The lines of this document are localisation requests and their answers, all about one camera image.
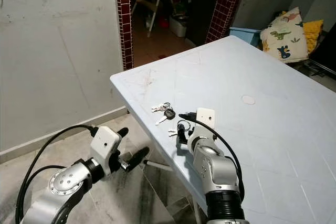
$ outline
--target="tiled floor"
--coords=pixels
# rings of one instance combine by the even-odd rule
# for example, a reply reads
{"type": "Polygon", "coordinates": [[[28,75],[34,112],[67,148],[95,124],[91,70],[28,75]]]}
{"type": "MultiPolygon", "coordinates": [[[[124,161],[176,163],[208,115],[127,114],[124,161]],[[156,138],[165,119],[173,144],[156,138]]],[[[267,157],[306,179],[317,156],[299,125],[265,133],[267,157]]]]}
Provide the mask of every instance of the tiled floor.
{"type": "Polygon", "coordinates": [[[138,14],[136,11],[132,17],[135,67],[192,48],[185,43],[184,38],[177,37],[169,30],[169,28],[162,28],[158,23],[155,23],[156,25],[153,27],[151,37],[148,38],[148,31],[144,26],[141,14],[138,14]]]}
{"type": "MultiPolygon", "coordinates": [[[[135,153],[148,146],[151,149],[148,158],[164,163],[152,141],[131,115],[121,116],[104,125],[114,130],[129,128],[119,146],[121,153],[135,153]]],[[[91,139],[88,132],[81,132],[51,144],[36,167],[51,164],[69,166],[79,158],[86,159],[91,139]]],[[[14,223],[18,190],[36,153],[31,152],[0,165],[0,223],[14,223]]],[[[27,191],[25,206],[30,206],[43,191],[53,172],[54,169],[46,170],[33,180],[27,191]]],[[[174,173],[144,165],[129,173],[119,170],[107,181],[94,184],[68,218],[68,223],[82,224],[195,222],[192,198],[174,173]]]]}

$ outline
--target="key ring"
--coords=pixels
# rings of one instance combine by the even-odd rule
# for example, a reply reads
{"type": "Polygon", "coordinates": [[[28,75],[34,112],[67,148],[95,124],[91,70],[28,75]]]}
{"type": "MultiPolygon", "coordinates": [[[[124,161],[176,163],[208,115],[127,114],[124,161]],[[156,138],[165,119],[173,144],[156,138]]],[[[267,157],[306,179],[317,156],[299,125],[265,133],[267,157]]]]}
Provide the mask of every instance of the key ring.
{"type": "Polygon", "coordinates": [[[181,122],[186,122],[189,125],[189,128],[187,128],[187,129],[184,130],[185,132],[188,131],[188,130],[190,130],[190,128],[191,128],[190,122],[188,122],[187,120],[179,120],[177,122],[177,124],[179,125],[181,122]]]}

